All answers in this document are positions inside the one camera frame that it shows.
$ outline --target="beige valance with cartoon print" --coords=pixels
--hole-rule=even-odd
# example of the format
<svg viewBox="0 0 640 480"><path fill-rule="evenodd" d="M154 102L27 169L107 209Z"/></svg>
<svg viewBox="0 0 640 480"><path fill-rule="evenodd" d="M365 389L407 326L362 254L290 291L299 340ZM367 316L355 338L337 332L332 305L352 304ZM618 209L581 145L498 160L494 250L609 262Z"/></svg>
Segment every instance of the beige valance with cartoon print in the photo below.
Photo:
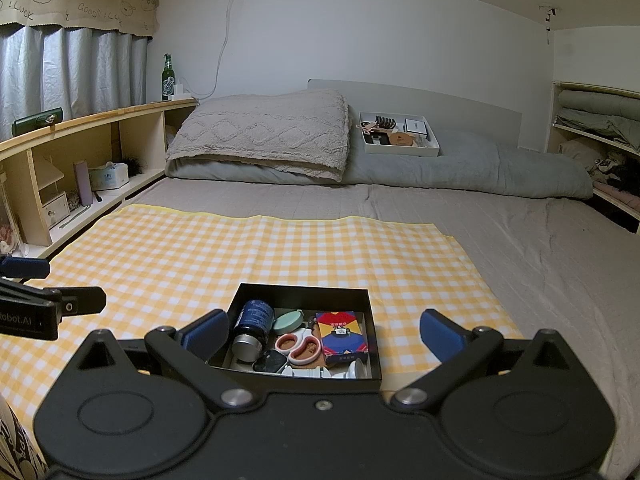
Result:
<svg viewBox="0 0 640 480"><path fill-rule="evenodd" d="M50 25L152 36L158 0L0 0L0 25Z"/></svg>

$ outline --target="blue bottle label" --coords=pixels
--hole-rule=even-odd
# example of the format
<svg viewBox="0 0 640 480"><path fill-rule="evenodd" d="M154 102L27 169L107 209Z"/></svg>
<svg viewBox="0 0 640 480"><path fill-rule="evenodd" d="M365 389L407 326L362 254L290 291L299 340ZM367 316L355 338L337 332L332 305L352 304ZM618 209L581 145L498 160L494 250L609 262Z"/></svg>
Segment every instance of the blue bottle label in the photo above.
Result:
<svg viewBox="0 0 640 480"><path fill-rule="evenodd" d="M244 304L236 326L239 324L254 325L268 335L273 325L273 309L262 300L249 300Z"/></svg>

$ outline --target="green oval object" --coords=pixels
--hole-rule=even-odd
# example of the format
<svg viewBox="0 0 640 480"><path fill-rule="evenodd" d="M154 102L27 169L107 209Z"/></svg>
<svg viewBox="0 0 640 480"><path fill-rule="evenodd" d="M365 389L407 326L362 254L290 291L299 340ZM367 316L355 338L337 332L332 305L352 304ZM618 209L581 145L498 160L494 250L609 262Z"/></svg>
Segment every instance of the green oval object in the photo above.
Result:
<svg viewBox="0 0 640 480"><path fill-rule="evenodd" d="M293 312L287 312L276 318L273 322L273 331L275 335L288 334L297 329L304 321L304 315L301 310L294 310Z"/></svg>

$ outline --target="pink cloth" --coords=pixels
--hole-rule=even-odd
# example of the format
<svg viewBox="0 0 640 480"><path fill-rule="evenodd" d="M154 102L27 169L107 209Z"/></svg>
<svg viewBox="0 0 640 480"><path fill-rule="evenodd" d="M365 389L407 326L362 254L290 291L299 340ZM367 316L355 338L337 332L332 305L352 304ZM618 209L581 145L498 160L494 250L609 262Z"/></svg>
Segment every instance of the pink cloth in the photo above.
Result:
<svg viewBox="0 0 640 480"><path fill-rule="evenodd" d="M603 184L601 182L594 182L593 187L605 192L609 196L612 196L616 200L628 205L631 209L635 209L640 212L640 197L632 195L626 191L618 191L615 187Z"/></svg>

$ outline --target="white cord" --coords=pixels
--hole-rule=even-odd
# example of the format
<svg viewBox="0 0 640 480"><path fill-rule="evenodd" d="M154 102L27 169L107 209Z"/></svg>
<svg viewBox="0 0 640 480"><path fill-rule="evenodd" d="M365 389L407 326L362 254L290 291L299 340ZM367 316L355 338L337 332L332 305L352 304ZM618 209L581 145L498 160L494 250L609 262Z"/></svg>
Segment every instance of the white cord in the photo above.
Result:
<svg viewBox="0 0 640 480"><path fill-rule="evenodd" d="M229 0L228 3L226 4L226 31L225 31L225 41L223 41L222 43L222 48L220 48L220 54L218 56L218 65L216 66L216 79L213 83L213 90L211 92L209 92L208 94L199 94L198 92L194 92L191 89L191 85L190 83L187 81L186 78L182 77L181 79L187 83L186 87L187 90L189 90L189 92L193 95L197 95L199 97L198 101L202 101L204 99L209 99L214 92L216 91L216 88L218 87L218 74L220 73L220 64L222 63L222 55L225 52L225 48L226 48L226 42L229 41L229 27L231 24L231 7L233 6L234 0Z"/></svg>

